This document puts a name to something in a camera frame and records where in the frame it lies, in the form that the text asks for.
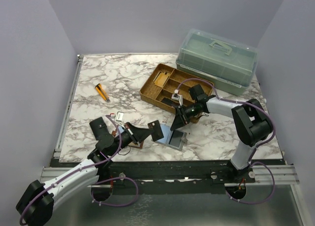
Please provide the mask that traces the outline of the grey card holder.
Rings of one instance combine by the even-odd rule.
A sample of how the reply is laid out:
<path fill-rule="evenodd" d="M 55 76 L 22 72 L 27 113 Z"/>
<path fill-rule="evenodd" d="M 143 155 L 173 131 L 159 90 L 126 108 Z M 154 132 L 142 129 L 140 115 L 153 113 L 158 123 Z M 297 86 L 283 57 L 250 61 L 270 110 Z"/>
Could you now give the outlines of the grey card holder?
<path fill-rule="evenodd" d="M 187 143 L 187 133 L 181 130 L 171 131 L 169 126 L 160 125 L 163 138 L 155 141 L 163 146 L 182 151 L 183 146 Z"/>

